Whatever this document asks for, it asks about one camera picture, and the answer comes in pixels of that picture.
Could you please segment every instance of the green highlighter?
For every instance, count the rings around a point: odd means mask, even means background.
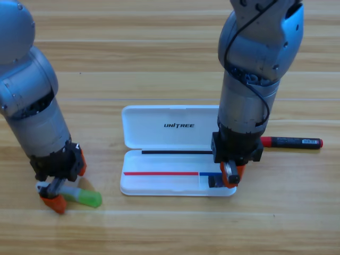
[[[48,182],[38,182],[36,188],[47,187]],[[101,194],[96,191],[84,190],[81,188],[69,187],[63,185],[59,191],[66,201],[81,203],[86,206],[97,208],[101,205]]]

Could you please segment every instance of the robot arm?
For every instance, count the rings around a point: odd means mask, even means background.
[[[85,171],[85,161],[55,98],[56,74],[43,53],[33,46],[35,23],[19,2],[0,1],[0,113],[30,159],[36,179],[52,183],[40,189],[45,204],[63,213],[59,190]]]
[[[263,135],[282,76],[303,37],[299,0],[231,0],[234,11],[219,39],[225,68],[217,124],[212,134],[214,161],[221,163],[229,188],[240,182],[243,167],[260,161]]]

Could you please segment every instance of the wooden table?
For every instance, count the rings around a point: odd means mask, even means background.
[[[317,152],[266,149],[230,198],[127,197],[121,110],[216,104],[228,0],[25,0],[59,79],[58,102],[103,205],[55,214],[0,121],[0,254],[340,254],[340,2],[307,0],[305,34],[266,135],[320,137]]]

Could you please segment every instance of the pen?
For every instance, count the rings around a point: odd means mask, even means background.
[[[292,149],[320,149],[324,142],[319,138],[261,137],[264,147]]]

